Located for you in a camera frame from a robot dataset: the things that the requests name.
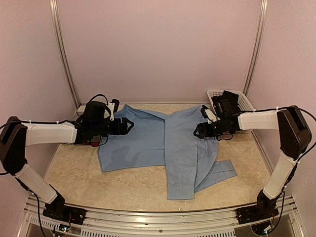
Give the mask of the light blue long sleeve shirt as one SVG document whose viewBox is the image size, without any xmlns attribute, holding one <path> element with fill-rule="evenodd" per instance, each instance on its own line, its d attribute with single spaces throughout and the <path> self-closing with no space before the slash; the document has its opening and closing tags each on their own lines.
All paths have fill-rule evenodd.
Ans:
<svg viewBox="0 0 316 237">
<path fill-rule="evenodd" d="M 217 161 L 218 141 L 199 139 L 194 130 L 205 122 L 201 107 L 170 115 L 124 105 L 117 118 L 134 127 L 126 135 L 104 137 L 98 149 L 102 172 L 135 167 L 165 166 L 167 198 L 193 199 L 194 194 L 237 175 L 230 160 Z"/>
</svg>

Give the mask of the grey button shirt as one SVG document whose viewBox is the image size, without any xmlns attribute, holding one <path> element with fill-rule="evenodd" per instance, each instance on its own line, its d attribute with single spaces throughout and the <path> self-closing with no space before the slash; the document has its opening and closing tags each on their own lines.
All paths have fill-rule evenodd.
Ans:
<svg viewBox="0 0 316 237">
<path fill-rule="evenodd" d="M 85 107 L 86 105 L 80 105 L 80 107 L 76 111 L 77 116 L 81 116 L 84 113 Z"/>
</svg>

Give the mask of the white plastic laundry basket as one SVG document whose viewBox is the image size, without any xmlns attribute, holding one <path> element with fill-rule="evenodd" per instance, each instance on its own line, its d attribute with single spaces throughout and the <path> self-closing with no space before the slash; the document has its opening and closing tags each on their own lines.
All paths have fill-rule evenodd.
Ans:
<svg viewBox="0 0 316 237">
<path fill-rule="evenodd" d="M 249 100 L 246 98 L 246 96 L 242 92 L 238 91 L 230 91 L 232 93 L 238 94 L 238 106 L 240 108 L 240 111 L 235 111 L 228 100 L 219 101 L 215 104 L 213 104 L 211 97 L 214 95 L 221 95 L 223 89 L 211 89 L 207 91 L 207 96 L 210 100 L 210 109 L 213 111 L 213 113 L 218 117 L 217 126 L 220 127 L 224 133 L 223 134 L 235 134 L 235 133 L 248 133 L 247 130 L 242 130 L 237 125 L 237 119 L 234 118 L 237 114 L 244 111 L 253 111 L 254 108 L 249 102 Z"/>
</svg>

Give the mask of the red black plaid shirt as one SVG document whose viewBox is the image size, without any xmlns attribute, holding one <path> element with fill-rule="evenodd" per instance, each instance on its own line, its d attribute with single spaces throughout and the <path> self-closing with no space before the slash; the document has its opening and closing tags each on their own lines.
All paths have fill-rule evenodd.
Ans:
<svg viewBox="0 0 316 237">
<path fill-rule="evenodd" d="M 101 137 L 96 137 L 96 138 L 93 138 L 90 141 L 83 142 L 83 145 L 89 145 L 89 146 L 92 146 L 92 147 L 98 147 L 98 146 L 101 145 L 101 142 L 102 142 L 102 138 Z"/>
</svg>

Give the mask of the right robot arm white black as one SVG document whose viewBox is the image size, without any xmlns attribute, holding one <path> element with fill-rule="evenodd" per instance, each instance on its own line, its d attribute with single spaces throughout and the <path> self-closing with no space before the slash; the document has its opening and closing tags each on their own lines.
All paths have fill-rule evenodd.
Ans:
<svg viewBox="0 0 316 237">
<path fill-rule="evenodd" d="M 226 133 L 233 135 L 248 130 L 274 131 L 278 135 L 279 158 L 252 209 L 255 218 L 265 218 L 292 180 L 301 159 L 314 148 L 312 132 L 304 117 L 314 116 L 295 105 L 241 110 L 236 102 L 219 97 L 213 102 L 213 109 L 203 106 L 201 113 L 207 121 L 199 123 L 193 132 L 199 139 L 220 138 Z"/>
</svg>

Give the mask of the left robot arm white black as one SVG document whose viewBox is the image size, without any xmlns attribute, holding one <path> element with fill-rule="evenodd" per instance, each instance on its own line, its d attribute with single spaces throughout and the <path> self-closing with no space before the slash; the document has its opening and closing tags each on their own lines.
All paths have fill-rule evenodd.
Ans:
<svg viewBox="0 0 316 237">
<path fill-rule="evenodd" d="M 63 220 L 69 215 L 65 199 L 38 174 L 26 159 L 26 148 L 46 144 L 93 145 L 93 139 L 126 135 L 134 127 L 127 118 L 116 118 L 118 100 L 105 104 L 90 101 L 75 120 L 33 121 L 12 116 L 0 127 L 0 161 L 28 192 L 45 203 L 45 209 Z"/>
</svg>

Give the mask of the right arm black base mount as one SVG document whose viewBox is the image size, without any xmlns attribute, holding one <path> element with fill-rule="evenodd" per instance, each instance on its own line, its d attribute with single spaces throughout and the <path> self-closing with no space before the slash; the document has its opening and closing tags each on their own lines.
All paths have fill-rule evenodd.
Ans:
<svg viewBox="0 0 316 237">
<path fill-rule="evenodd" d="M 246 224 L 277 216 L 279 211 L 276 207 L 268 210 L 260 210 L 256 205 L 241 207 L 236 210 L 238 223 Z"/>
</svg>

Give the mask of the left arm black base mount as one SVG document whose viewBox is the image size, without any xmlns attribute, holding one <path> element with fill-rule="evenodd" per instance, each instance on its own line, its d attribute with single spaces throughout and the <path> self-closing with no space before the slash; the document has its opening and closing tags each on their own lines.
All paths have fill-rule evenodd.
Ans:
<svg viewBox="0 0 316 237">
<path fill-rule="evenodd" d="M 53 211 L 48 207 L 44 208 L 43 216 L 49 217 L 58 221 L 67 222 L 69 224 L 83 225 L 86 216 L 86 210 L 82 208 L 63 206 L 61 211 Z"/>
</svg>

